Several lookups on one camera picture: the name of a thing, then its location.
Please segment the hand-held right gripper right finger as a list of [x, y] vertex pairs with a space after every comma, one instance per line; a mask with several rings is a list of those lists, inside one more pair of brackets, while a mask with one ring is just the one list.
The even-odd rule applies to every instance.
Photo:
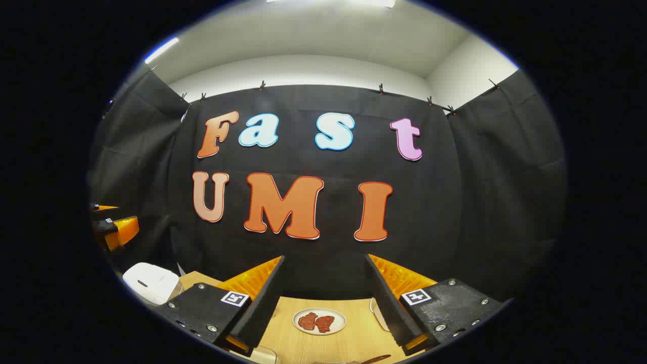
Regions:
[[456, 278], [435, 281], [373, 254], [366, 277], [386, 326], [405, 355], [448, 345], [506, 308]]

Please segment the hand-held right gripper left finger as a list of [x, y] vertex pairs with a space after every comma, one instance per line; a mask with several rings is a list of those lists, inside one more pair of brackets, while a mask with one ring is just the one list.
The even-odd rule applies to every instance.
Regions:
[[217, 284], [195, 283], [158, 307], [158, 314], [192, 336], [250, 357], [283, 290], [279, 256]]

